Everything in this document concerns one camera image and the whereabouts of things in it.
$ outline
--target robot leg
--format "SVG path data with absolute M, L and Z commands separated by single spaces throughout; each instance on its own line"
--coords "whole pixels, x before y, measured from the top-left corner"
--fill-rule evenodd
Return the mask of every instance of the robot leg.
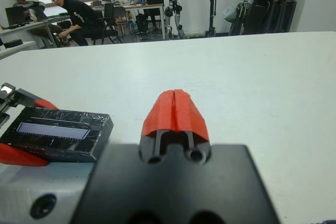
M 167 28 L 166 33 L 168 33 L 169 39 L 172 39 L 173 38 L 172 29 L 173 28 L 170 25 L 170 18 L 173 16 L 173 12 L 171 11 L 169 7 L 166 8 L 165 15 L 166 15 L 166 28 Z
M 178 36 L 179 36 L 180 39 L 184 39 L 185 35 L 184 35 L 183 27 L 180 24 L 180 19 L 181 19 L 180 14 L 176 13 L 175 14 L 175 23 L 176 23 L 176 28 L 177 28 Z

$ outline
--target office chair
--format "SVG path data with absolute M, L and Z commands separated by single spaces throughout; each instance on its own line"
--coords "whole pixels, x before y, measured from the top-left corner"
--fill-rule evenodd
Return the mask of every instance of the office chair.
M 121 35 L 124 36 L 122 28 L 124 25 L 127 25 L 129 30 L 131 31 L 131 27 L 130 27 L 130 22 L 127 19 L 127 14 L 126 14 L 126 9 L 122 6 L 116 6 L 114 7 L 114 17 L 115 18 L 119 18 L 121 21 L 117 21 L 117 25 L 120 26 L 120 30 L 121 30 Z
M 91 37 L 93 40 L 93 44 L 96 44 L 97 39 L 101 39 L 101 44 L 104 44 L 104 39 L 108 37 L 110 41 L 114 44 L 113 39 L 111 38 L 112 36 L 115 36 L 117 40 L 122 43 L 121 39 L 118 36 L 118 31 L 116 31 L 113 26 L 116 26 L 116 22 L 114 21 L 114 8 L 113 4 L 105 4 L 105 9 L 104 9 L 104 17 L 101 13 L 101 11 L 96 12 L 98 15 L 98 18 L 102 20 L 105 24 L 102 33 L 101 34 L 95 34 Z

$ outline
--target screw hole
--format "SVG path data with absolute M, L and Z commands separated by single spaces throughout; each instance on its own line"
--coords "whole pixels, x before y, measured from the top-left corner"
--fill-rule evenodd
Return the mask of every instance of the screw hole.
M 195 214 L 191 219 L 190 224 L 225 224 L 225 222 L 213 212 L 202 211 Z
M 47 194 L 39 197 L 33 203 L 32 208 L 30 209 L 30 215 L 34 219 L 41 219 L 46 217 L 51 213 L 56 204 L 56 196 L 53 194 Z
M 153 164 L 157 164 L 160 161 L 161 161 L 161 159 L 159 157 L 151 157 L 148 160 L 148 164 L 153 165 Z
M 149 211 L 137 212 L 128 224 L 161 224 L 157 216 Z
M 194 162 L 200 162 L 203 159 L 203 154 L 199 150 L 195 150 L 190 153 L 190 158 Z

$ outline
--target humanoid robot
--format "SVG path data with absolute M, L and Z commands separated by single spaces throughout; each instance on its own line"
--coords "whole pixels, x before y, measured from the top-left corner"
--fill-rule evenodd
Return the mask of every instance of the humanoid robot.
M 169 39 L 173 38 L 173 35 L 172 35 L 172 29 L 173 28 L 170 25 L 170 18 L 173 16 L 174 13 L 175 13 L 175 24 L 176 24 L 178 36 L 179 36 L 180 39 L 185 38 L 183 27 L 180 24 L 180 19 L 181 19 L 181 14 L 180 13 L 181 13 L 181 11 L 182 11 L 182 6 L 179 5 L 177 0 L 169 0 L 169 6 L 165 10 L 166 27 L 167 27 L 167 32 L 168 32 Z

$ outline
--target red 3d-printed part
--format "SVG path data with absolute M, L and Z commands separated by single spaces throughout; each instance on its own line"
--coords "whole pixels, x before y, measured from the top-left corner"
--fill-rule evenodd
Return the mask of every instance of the red 3d-printed part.
M 40 108 L 58 109 L 51 102 L 43 99 L 36 100 L 34 105 Z M 45 166 L 49 162 L 7 144 L 0 144 L 0 163 L 7 165 Z
M 205 121 L 190 98 L 181 89 L 163 92 L 142 127 L 142 136 L 154 131 L 191 131 L 209 141 Z

